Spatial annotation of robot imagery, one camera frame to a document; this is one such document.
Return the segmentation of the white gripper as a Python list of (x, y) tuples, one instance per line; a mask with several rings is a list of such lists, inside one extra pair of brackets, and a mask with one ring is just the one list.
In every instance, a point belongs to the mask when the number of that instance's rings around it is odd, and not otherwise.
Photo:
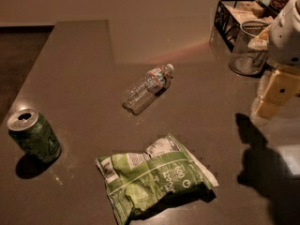
[(300, 91), (300, 14), (295, 7), (282, 9), (273, 21), (268, 51), (282, 65), (261, 77), (251, 112), (262, 119), (271, 119)]

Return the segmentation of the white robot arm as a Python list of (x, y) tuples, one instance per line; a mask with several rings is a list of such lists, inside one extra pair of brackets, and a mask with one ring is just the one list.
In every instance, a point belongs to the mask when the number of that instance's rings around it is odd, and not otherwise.
[(300, 90), (300, 0), (290, 0), (273, 22), (248, 44), (268, 51), (252, 115), (271, 119)]

